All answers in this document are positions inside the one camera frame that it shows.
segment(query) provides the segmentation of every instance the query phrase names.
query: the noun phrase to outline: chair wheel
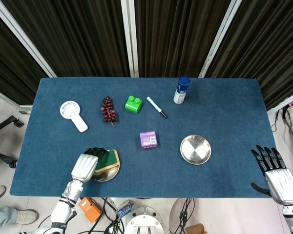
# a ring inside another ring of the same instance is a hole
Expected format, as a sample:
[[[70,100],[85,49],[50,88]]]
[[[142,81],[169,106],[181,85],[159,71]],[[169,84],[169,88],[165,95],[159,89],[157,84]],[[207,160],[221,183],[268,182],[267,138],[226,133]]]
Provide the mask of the chair wheel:
[[[10,163],[10,164],[9,164],[9,167],[10,167],[10,168],[13,168],[13,169],[16,168],[16,163],[17,163],[17,160],[14,161],[13,163]]]
[[[21,121],[21,120],[19,120],[19,119],[15,120],[13,123],[14,123],[14,125],[17,126],[18,128],[21,128],[22,126],[24,126],[24,122]]]

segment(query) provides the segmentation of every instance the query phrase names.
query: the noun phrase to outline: grapes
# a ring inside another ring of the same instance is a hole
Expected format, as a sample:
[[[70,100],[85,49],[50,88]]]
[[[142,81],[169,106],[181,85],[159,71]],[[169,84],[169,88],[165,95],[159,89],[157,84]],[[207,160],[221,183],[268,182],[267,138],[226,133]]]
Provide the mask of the grapes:
[[[113,100],[106,96],[102,101],[101,111],[103,114],[103,121],[110,122],[112,125],[117,121],[116,112],[113,108]]]

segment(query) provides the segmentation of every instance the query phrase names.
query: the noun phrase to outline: purple box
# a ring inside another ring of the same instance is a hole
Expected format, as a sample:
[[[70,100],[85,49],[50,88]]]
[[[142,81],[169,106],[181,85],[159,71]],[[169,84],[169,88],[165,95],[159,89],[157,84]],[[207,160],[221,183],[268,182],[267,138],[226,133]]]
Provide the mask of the purple box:
[[[143,149],[157,147],[157,139],[155,131],[140,133],[141,147]]]

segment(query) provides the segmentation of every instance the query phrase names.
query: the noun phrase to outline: jeans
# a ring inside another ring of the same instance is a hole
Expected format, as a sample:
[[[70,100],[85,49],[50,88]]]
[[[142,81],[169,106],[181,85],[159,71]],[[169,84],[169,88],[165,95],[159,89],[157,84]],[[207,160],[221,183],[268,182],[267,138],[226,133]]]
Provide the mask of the jeans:
[[[9,207],[9,206],[1,207],[0,208],[0,227],[14,223],[16,221],[17,214],[18,214],[17,210],[12,207]]]

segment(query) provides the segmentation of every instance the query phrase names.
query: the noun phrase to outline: sponge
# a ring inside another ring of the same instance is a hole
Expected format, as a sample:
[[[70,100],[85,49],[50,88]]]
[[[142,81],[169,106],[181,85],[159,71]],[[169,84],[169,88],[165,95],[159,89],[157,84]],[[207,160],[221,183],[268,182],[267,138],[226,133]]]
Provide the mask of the sponge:
[[[119,165],[118,153],[116,150],[107,151],[99,160],[94,172],[99,173]]]

